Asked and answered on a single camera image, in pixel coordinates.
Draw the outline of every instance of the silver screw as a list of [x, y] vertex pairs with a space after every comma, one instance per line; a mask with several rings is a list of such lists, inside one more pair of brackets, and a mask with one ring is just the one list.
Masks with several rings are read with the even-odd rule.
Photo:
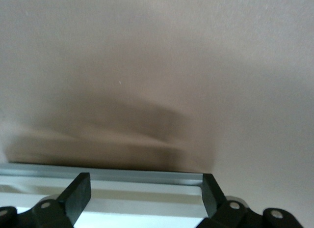
[[50, 206], [50, 203], [46, 202], [46, 203], [43, 203], [40, 207], [41, 208], [46, 208], [46, 207], [49, 207], [49, 206]]
[[236, 202], [231, 202], [230, 207], [233, 209], [240, 209], [240, 205]]
[[8, 213], [7, 210], [3, 210], [3, 211], [0, 212], [0, 216], [4, 216], [4, 215], [7, 214], [7, 213]]
[[284, 217], [283, 214], [277, 210], [272, 210], [270, 213], [273, 217], [278, 218], [278, 219], [282, 219]]

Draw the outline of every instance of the bolt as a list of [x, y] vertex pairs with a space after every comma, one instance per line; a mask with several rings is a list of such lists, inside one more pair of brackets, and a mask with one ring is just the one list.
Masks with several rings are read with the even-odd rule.
[[236, 202], [231, 202], [230, 207], [236, 210], [240, 209], [240, 205]]
[[3, 211], [0, 212], [0, 216], [4, 216], [4, 215], [7, 214], [7, 213], [8, 213], [7, 210], [3, 210]]
[[284, 217], [283, 214], [277, 210], [272, 210], [270, 213], [273, 217], [278, 218], [278, 219], [282, 219]]
[[46, 202], [46, 203], [43, 203], [40, 207], [41, 208], [46, 208], [46, 207], [49, 207], [49, 206], [50, 206], [50, 203]]

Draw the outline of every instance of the beige surface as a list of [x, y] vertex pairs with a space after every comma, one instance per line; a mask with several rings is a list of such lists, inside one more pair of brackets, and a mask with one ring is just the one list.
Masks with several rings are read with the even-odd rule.
[[2, 161], [213, 172], [310, 227], [314, 0], [0, 0]]

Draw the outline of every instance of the gray metal bar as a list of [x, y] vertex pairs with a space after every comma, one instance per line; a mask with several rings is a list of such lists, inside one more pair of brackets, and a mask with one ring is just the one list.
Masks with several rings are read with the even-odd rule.
[[189, 185], [199, 187], [202, 185], [203, 176], [200, 173], [127, 171], [18, 163], [0, 164], [0, 175], [75, 178], [81, 172], [89, 172], [92, 180]]

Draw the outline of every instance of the screw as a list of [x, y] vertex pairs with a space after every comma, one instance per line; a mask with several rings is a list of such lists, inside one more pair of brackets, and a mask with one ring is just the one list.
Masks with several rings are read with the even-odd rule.
[[277, 210], [272, 210], [270, 213], [273, 217], [278, 218], [278, 219], [282, 219], [284, 217], [283, 214]]
[[4, 215], [7, 214], [7, 213], [8, 213], [7, 210], [3, 210], [3, 211], [0, 212], [0, 216], [4, 216]]
[[230, 207], [237, 210], [240, 209], [240, 205], [236, 202], [231, 202]]
[[46, 208], [46, 207], [49, 207], [49, 206], [50, 206], [50, 203], [46, 202], [46, 203], [43, 203], [40, 207], [41, 208]]

